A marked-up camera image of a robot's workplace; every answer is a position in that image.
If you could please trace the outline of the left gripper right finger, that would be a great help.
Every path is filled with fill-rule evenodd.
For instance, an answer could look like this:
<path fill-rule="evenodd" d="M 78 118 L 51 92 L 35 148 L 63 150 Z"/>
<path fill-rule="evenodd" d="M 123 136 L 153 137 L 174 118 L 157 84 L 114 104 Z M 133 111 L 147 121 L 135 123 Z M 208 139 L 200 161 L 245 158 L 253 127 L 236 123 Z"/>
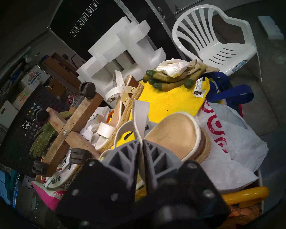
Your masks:
<path fill-rule="evenodd" d="M 155 191 L 166 183 L 174 183 L 183 162 L 170 150 L 151 141 L 143 140 L 145 185 Z"/>

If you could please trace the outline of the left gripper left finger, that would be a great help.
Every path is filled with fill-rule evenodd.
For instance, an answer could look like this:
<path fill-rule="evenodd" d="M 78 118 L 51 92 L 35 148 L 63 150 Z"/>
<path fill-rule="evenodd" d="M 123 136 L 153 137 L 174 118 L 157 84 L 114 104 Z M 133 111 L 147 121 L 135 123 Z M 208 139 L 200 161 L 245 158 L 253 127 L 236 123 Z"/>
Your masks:
<path fill-rule="evenodd" d="M 125 184 L 136 184 L 141 143 L 137 139 L 110 149 L 101 163 L 113 171 Z"/>

